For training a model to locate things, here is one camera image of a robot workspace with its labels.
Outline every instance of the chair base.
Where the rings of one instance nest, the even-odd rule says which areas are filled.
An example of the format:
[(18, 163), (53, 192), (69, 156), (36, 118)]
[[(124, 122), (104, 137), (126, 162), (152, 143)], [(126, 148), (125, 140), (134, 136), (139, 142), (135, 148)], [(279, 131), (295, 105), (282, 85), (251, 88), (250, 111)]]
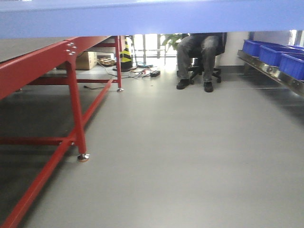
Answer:
[[(194, 77), (196, 75), (202, 75), (202, 72), (204, 71), (204, 68), (202, 66), (193, 66), (189, 67), (188, 71), (192, 71), (191, 77), (190, 77), (190, 84), (194, 84)], [(214, 68), (213, 71), (216, 71), (216, 73), (212, 73), (212, 76), (217, 78), (217, 83), (222, 82), (222, 77), (220, 76), (222, 70), (219, 68)]]

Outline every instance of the jeans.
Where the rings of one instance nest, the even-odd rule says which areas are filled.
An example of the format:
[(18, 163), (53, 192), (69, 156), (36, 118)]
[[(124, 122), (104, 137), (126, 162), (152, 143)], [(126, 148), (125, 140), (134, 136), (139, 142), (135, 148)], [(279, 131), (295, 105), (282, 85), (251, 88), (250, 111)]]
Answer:
[(216, 49), (219, 44), (218, 36), (191, 35), (182, 39), (177, 46), (178, 77), (189, 79), (188, 68), (191, 64), (189, 52), (195, 47), (201, 47), (204, 66), (204, 82), (212, 81), (212, 73), (215, 64)]

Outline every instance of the potted plant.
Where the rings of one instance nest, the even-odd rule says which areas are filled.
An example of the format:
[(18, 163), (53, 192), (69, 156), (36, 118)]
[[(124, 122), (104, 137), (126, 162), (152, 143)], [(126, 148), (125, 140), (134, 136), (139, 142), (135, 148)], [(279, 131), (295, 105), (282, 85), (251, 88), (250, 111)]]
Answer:
[(167, 45), (168, 45), (168, 48), (167, 48), (166, 51), (168, 51), (168, 49), (170, 47), (172, 47), (173, 50), (176, 50), (178, 43), (183, 38), (183, 34), (182, 33), (164, 34), (164, 35), (165, 35), (165, 40), (163, 41), (163, 43), (161, 45), (165, 46), (165, 47), (167, 47)]

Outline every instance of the office chair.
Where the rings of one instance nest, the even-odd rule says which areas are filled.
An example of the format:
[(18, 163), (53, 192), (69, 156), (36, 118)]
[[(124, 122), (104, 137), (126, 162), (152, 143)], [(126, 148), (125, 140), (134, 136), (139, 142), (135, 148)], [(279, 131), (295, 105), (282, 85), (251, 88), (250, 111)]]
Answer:
[[(227, 33), (223, 33), (222, 37), (219, 39), (219, 42), (218, 42), (216, 56), (225, 52), (226, 41), (227, 41)], [(194, 58), (193, 66), (188, 68), (188, 71), (192, 71), (192, 74), (190, 77), (190, 84), (193, 85), (194, 77), (196, 75), (202, 75), (202, 72), (204, 72), (204, 66), (203, 66), (202, 56), (201, 56), (201, 48), (196, 47), (193, 50), (191, 50), (189, 53), (189, 57)], [(221, 83), (222, 82), (222, 78), (220, 76), (221, 69), (214, 68), (213, 71), (214, 72), (213, 72), (212, 76), (217, 78), (217, 83)]]

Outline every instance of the traffic cone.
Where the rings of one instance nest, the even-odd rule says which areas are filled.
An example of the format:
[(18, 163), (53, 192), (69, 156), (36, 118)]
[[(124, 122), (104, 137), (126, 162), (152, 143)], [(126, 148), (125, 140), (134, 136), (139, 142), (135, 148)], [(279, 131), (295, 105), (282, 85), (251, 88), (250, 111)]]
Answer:
[(120, 52), (120, 68), (122, 72), (130, 71), (133, 67), (131, 54), (129, 51), (129, 45), (127, 38), (124, 41), (125, 49)]

